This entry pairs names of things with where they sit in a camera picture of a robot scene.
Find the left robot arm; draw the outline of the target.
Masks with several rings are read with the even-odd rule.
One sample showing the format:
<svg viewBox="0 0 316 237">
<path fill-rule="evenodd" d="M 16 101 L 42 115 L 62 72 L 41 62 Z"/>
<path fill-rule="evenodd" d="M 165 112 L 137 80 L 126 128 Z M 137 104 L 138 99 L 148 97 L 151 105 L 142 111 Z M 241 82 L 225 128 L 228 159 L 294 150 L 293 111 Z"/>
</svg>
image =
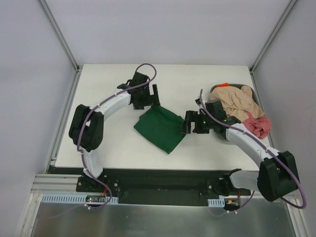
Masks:
<svg viewBox="0 0 316 237">
<path fill-rule="evenodd" d="M 103 168 L 97 149 L 103 141 L 105 121 L 118 110 L 129 105 L 135 110 L 159 105 L 158 87 L 153 84 L 153 94 L 151 94 L 151 81 L 147 75 L 135 72 L 133 78 L 117 86 L 113 95 L 98 104 L 94 106 L 80 104 L 76 107 L 69 137 L 81 155 L 83 172 L 89 177 L 87 186 L 93 192 L 99 192 L 104 188 L 105 181 L 100 177 Z"/>
</svg>

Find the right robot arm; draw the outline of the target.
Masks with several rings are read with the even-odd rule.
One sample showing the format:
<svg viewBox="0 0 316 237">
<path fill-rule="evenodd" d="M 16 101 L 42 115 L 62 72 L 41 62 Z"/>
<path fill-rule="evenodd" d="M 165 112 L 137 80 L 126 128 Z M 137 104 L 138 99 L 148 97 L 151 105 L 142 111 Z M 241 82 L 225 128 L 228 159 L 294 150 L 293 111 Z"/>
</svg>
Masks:
<svg viewBox="0 0 316 237">
<path fill-rule="evenodd" d="M 222 139 L 238 146 L 258 166 L 258 171 L 240 168 L 225 173 L 214 186 L 223 196 L 239 189 L 259 191 L 267 201 L 275 201 L 299 188 L 295 158 L 289 151 L 268 147 L 236 117 L 228 116 L 219 100 L 201 103 L 198 111 L 186 111 L 180 133 L 208 134 L 214 131 Z"/>
</svg>

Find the green t shirt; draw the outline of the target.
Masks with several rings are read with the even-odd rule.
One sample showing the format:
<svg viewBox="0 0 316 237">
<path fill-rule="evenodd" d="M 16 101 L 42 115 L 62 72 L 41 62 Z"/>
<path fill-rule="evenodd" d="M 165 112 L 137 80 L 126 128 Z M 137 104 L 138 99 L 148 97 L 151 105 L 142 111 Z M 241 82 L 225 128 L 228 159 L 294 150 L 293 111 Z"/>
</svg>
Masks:
<svg viewBox="0 0 316 237">
<path fill-rule="evenodd" d="M 134 125 L 134 129 L 150 143 L 167 154 L 186 136 L 180 133 L 184 119 L 158 105 L 151 106 Z"/>
</svg>

